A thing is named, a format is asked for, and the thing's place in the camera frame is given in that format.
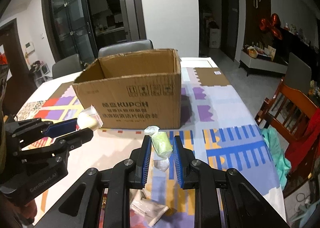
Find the screw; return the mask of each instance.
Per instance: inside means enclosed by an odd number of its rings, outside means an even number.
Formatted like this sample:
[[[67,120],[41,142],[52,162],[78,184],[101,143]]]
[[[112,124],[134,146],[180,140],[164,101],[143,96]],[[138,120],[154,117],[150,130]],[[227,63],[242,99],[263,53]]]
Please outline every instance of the screw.
[[[230,175],[238,174],[238,171],[236,169],[234,169],[234,168],[228,169],[228,172],[229,172]]]
[[[63,159],[62,159],[62,157],[56,157],[56,162],[61,162]]]
[[[201,164],[201,160],[193,160],[191,161],[192,165],[199,166]]]
[[[129,166],[129,165],[131,165],[133,163],[133,160],[132,159],[126,159],[126,160],[123,161],[123,163],[124,163],[124,165]]]
[[[94,175],[94,174],[96,174],[96,172],[97,172],[97,169],[95,169],[95,168],[90,168],[87,170],[88,175]]]

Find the open cardboard box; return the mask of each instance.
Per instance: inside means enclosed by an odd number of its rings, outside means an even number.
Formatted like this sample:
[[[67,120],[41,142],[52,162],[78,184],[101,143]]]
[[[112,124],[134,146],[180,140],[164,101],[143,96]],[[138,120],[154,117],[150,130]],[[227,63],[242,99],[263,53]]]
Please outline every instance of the open cardboard box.
[[[96,108],[103,128],[180,127],[181,68],[176,50],[98,58],[72,86],[84,108]]]

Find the red garment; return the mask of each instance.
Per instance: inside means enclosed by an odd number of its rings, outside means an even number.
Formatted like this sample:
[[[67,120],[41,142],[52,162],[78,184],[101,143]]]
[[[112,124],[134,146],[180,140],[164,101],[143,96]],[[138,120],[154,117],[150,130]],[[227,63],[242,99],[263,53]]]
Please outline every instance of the red garment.
[[[303,137],[296,142],[289,144],[285,151],[285,157],[291,162],[291,170],[294,171],[301,163],[308,151],[311,149],[313,143],[320,134],[320,109],[318,108],[311,117],[307,130]],[[317,157],[320,155],[320,148],[318,147]]]

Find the chair backrest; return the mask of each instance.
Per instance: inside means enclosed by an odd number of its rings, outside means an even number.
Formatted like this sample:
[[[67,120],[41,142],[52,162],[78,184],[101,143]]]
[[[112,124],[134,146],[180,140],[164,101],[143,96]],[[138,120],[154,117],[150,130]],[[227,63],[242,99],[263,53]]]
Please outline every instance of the chair backrest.
[[[82,65],[79,54],[73,54],[66,57],[52,66],[52,78],[58,78],[65,75],[82,71]]]
[[[107,55],[127,53],[134,51],[144,51],[152,50],[153,44],[150,40],[138,40],[138,41],[128,41],[119,44],[113,44],[110,46],[103,47],[99,50],[98,57],[104,57]]]
[[[269,112],[272,105],[279,97],[279,94],[284,96],[284,100],[279,106],[275,115],[271,115]],[[280,114],[280,111],[284,108],[284,105],[288,102],[291,102],[289,113],[284,119],[283,123],[281,123],[277,117]],[[297,109],[300,110],[300,115],[297,117]],[[266,99],[264,104],[261,107],[261,110],[258,114],[259,117],[256,116],[256,122],[259,125],[262,120],[266,120],[267,124],[270,124],[289,142],[294,142],[297,139],[301,138],[307,129],[310,118],[316,112],[317,106],[300,90],[296,90],[288,87],[284,84],[284,79],[281,80],[276,93],[273,98],[268,100]]]
[[[292,52],[289,54],[289,64],[284,77],[284,84],[290,88],[308,94],[311,81],[311,68]]]

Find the orange wooden chair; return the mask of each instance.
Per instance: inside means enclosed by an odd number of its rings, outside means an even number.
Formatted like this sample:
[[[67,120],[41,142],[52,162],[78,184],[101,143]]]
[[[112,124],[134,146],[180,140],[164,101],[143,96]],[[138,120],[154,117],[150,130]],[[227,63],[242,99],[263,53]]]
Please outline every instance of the orange wooden chair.
[[[271,108],[276,102],[277,98],[280,97],[279,94],[284,96],[284,100],[282,101],[275,115],[272,115]],[[289,109],[288,115],[281,123],[279,119],[277,119],[278,115],[289,101],[291,102],[291,108]],[[292,143],[304,135],[309,120],[316,110],[317,106],[305,94],[299,90],[289,88],[284,84],[284,79],[282,79],[273,98],[266,98],[264,100],[260,111],[255,117],[255,121],[259,126],[261,122],[265,120],[265,128],[268,128],[269,125],[273,126],[278,133],[288,141],[288,143]],[[312,179],[312,181],[317,180],[317,176],[313,177],[312,172],[314,169],[318,145],[319,136],[299,166],[295,170],[291,170],[289,173],[287,177],[288,182],[283,191],[284,198],[300,188],[309,179]]]

